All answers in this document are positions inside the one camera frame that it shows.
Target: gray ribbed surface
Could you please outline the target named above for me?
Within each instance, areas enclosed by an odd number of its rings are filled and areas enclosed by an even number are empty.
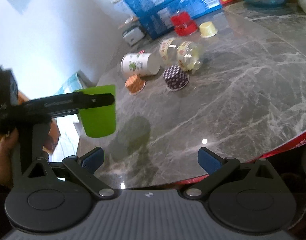
[[[198,201],[181,198],[176,190],[124,190],[115,200],[98,202],[87,220],[49,236],[13,232],[8,240],[291,240],[284,232],[246,236],[215,223]]]

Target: human hand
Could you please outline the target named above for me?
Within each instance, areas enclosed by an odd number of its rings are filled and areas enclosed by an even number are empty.
[[[0,185],[8,188],[13,187],[10,153],[18,139],[19,133],[14,129],[9,136],[3,136],[0,141]]]

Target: orange baking cup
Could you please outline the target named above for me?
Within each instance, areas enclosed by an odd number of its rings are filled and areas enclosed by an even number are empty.
[[[125,82],[125,87],[130,91],[131,95],[136,95],[143,90],[145,81],[139,75],[129,77]]]

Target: yellow cup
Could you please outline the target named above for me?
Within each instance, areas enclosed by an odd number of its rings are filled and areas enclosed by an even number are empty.
[[[212,22],[205,22],[200,25],[200,36],[202,38],[209,38],[218,33]]]

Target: gray marble tabletop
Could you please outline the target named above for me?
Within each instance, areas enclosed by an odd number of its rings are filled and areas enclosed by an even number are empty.
[[[165,66],[136,96],[119,64],[100,78],[98,85],[117,86],[117,130],[98,139],[82,134],[77,155],[104,149],[94,174],[103,182],[145,187],[204,175],[197,151],[205,138],[220,156],[247,161],[306,130],[306,15],[294,4],[267,10],[238,2],[197,20],[205,21],[219,32],[186,38],[203,45],[204,62],[184,89],[166,89]]]

